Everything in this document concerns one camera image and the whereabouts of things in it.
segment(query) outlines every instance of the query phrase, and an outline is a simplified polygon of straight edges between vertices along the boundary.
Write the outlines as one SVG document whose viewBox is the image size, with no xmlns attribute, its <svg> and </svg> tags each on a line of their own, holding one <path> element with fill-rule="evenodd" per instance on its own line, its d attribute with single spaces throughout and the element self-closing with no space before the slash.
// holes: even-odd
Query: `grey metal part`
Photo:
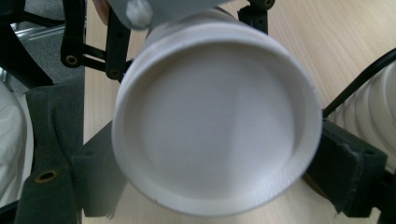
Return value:
<svg viewBox="0 0 396 224">
<path fill-rule="evenodd" d="M 15 32 L 18 39 L 23 43 L 29 40 L 35 40 L 50 35 L 58 35 L 64 32 L 64 25 L 59 25 L 56 27 L 34 27 L 22 31 Z"/>
<path fill-rule="evenodd" d="M 153 28 L 167 21 L 182 19 L 208 8 L 231 0 L 147 0 L 153 11 L 150 27 Z M 141 30 L 134 27 L 126 17 L 128 0 L 108 0 L 122 24 L 130 29 Z"/>
<path fill-rule="evenodd" d="M 255 4 L 262 10 L 269 10 L 274 6 L 276 0 L 248 0 L 250 3 Z"/>
<path fill-rule="evenodd" d="M 0 68 L 0 80 L 4 83 L 7 82 L 7 71 L 3 70 L 3 68 Z"/>
</svg>

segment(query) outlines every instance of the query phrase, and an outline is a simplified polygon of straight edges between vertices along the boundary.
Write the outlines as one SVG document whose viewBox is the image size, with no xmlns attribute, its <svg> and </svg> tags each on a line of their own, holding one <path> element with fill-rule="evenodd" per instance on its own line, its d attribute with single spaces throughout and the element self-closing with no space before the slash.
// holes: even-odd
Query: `black metal bracket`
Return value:
<svg viewBox="0 0 396 224">
<path fill-rule="evenodd" d="M 385 171 L 386 159 L 379 149 L 324 120 L 318 152 L 306 174 L 337 212 L 368 217 L 378 207 L 394 223 L 396 202 L 391 199 L 396 196 L 396 185 L 391 183 L 392 174 Z"/>
<path fill-rule="evenodd" d="M 33 13 L 24 11 L 21 15 L 21 21 L 29 21 L 31 23 L 44 26 L 44 27 L 54 27 L 58 25 L 64 24 L 64 20 L 58 21 L 58 20 L 53 20 L 41 16 L 37 16 Z"/>
<path fill-rule="evenodd" d="M 111 145 L 111 122 L 72 157 L 75 195 L 86 217 L 113 217 L 126 185 Z"/>
<path fill-rule="evenodd" d="M 67 67 L 81 65 L 106 72 L 110 79 L 122 80 L 132 61 L 126 61 L 131 31 L 122 25 L 112 9 L 109 13 L 106 51 L 84 44 L 85 1 L 64 1 L 66 24 L 61 61 Z"/>
<path fill-rule="evenodd" d="M 238 11 L 238 19 L 266 34 L 268 34 L 267 11 L 274 5 L 275 0 L 249 0 L 250 5 Z"/>
</svg>

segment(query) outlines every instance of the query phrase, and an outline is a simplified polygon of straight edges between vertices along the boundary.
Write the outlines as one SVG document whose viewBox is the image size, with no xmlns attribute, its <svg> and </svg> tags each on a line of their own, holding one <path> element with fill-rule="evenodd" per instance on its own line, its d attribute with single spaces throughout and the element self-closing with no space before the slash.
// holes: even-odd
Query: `black metal frame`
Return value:
<svg viewBox="0 0 396 224">
<path fill-rule="evenodd" d="M 267 10 L 274 2 L 250 0 L 250 6 L 238 11 L 239 20 L 268 33 Z M 84 44 L 84 0 L 64 1 L 64 15 L 65 31 L 61 49 L 64 65 L 89 66 L 106 72 L 111 79 L 121 81 L 131 63 L 125 62 L 130 31 L 120 23 L 114 12 L 111 11 L 109 15 L 106 51 Z M 5 29 L 7 37 L 14 38 L 10 34 L 12 30 L 4 27 L 1 25 L 0 29 Z M 13 51 L 16 49 L 23 52 L 19 44 L 14 43 L 10 47 Z M 0 51 L 0 65 L 7 70 L 7 66 L 12 63 L 5 61 L 6 55 L 1 53 Z M 396 175 L 385 170 L 387 156 L 326 118 L 379 70 L 395 61 L 395 58 L 396 49 L 378 59 L 324 109 L 318 153 L 304 176 L 312 188 L 330 200 L 337 212 L 343 212 L 348 217 L 368 217 L 373 207 L 379 208 L 381 217 L 378 223 L 396 222 Z M 32 60 L 24 57 L 21 63 L 26 64 Z M 21 79 L 26 79 L 24 83 L 28 83 L 29 87 L 51 84 L 38 66 L 29 64 L 24 66 L 26 67 L 29 68 L 29 73 L 35 68 L 35 78 L 39 77 L 37 82 L 31 82 L 35 78 L 21 76 Z M 11 71 L 14 76 L 26 72 Z M 79 223 L 81 209 L 84 209 L 86 216 L 112 217 L 126 180 L 114 159 L 110 132 L 109 123 L 83 147 L 80 155 L 73 158 L 73 168 L 54 167 L 44 173 L 31 174 L 24 183 L 21 200 L 0 209 L 0 222 L 12 223 L 8 221 L 16 217 L 15 223 Z"/>
<path fill-rule="evenodd" d="M 53 85 L 37 65 L 10 25 L 0 26 L 0 67 L 12 74 L 27 88 Z"/>
</svg>

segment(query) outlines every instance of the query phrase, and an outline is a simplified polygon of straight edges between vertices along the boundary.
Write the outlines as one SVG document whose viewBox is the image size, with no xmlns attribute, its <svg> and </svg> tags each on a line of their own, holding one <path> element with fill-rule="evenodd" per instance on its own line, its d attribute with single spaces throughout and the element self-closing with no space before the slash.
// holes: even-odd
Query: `light wood surface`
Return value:
<svg viewBox="0 0 396 224">
<path fill-rule="evenodd" d="M 247 1 L 223 6 L 236 16 Z M 106 27 L 88 1 L 87 44 L 104 49 Z M 394 0 L 276 0 L 269 11 L 269 33 L 306 68 L 314 80 L 322 105 L 327 105 L 371 62 L 396 47 Z M 133 32 L 129 57 L 135 57 L 145 33 Z M 84 141 L 113 117 L 118 82 L 86 69 Z M 169 211 L 128 186 L 116 216 L 108 220 L 84 218 L 83 223 L 376 223 L 370 218 L 337 215 L 333 206 L 303 181 L 282 196 L 242 215 L 222 218 L 189 217 Z"/>
</svg>

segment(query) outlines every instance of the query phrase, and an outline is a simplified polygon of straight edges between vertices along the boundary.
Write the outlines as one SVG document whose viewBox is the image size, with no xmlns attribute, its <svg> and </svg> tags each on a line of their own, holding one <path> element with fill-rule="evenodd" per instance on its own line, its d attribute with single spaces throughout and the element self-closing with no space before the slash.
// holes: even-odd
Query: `white cylindrical container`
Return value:
<svg viewBox="0 0 396 224">
<path fill-rule="evenodd" d="M 304 173 L 318 95 L 274 39 L 215 9 L 155 28 L 120 85 L 112 139 L 129 181 L 181 213 L 268 203 Z"/>
<path fill-rule="evenodd" d="M 393 66 L 384 68 L 360 87 L 337 108 L 330 121 L 385 152 L 388 155 L 387 169 L 395 172 L 396 126 L 386 96 L 387 80 L 391 80 L 389 71 Z"/>
</svg>

